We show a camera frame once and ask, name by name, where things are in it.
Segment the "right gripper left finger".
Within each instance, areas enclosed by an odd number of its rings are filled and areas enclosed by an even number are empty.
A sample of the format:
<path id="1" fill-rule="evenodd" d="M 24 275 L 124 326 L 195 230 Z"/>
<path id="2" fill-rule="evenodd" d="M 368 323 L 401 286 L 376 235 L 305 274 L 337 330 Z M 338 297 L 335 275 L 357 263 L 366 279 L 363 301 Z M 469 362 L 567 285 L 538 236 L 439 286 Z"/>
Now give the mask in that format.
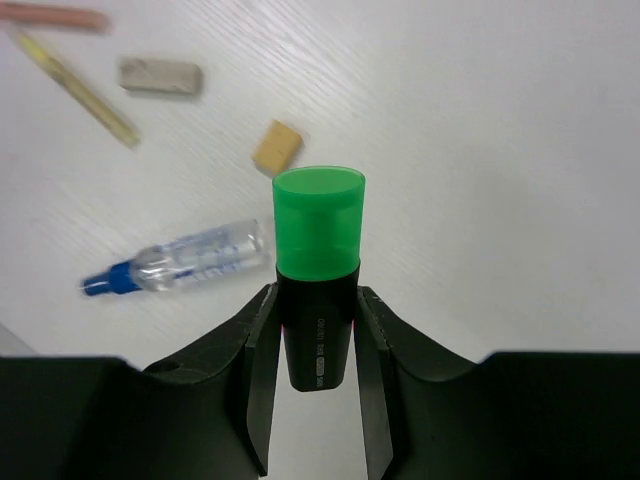
<path id="1" fill-rule="evenodd" d="M 145 369 L 111 357 L 1 361 L 5 479 L 258 479 L 268 469 L 275 285 Z"/>

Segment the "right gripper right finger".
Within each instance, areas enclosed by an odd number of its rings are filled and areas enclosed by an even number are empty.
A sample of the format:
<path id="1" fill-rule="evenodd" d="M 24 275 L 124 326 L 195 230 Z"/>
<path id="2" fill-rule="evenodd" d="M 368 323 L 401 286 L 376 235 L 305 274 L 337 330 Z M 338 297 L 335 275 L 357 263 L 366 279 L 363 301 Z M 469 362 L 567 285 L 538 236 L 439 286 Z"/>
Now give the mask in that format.
<path id="1" fill-rule="evenodd" d="M 635 479 L 635 353 L 497 352 L 474 363 L 370 288 L 354 323 L 372 479 Z"/>

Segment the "green cap black highlighter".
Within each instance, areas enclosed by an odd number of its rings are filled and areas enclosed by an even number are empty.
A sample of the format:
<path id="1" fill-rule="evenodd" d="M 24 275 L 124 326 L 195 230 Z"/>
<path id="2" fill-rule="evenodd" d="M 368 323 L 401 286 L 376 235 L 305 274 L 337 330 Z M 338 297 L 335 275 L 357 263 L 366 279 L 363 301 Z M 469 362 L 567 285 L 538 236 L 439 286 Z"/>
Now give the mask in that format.
<path id="1" fill-rule="evenodd" d="M 277 313 L 300 392 L 334 389 L 344 378 L 365 185 L 361 172 L 338 166 L 296 168 L 272 181 Z"/>

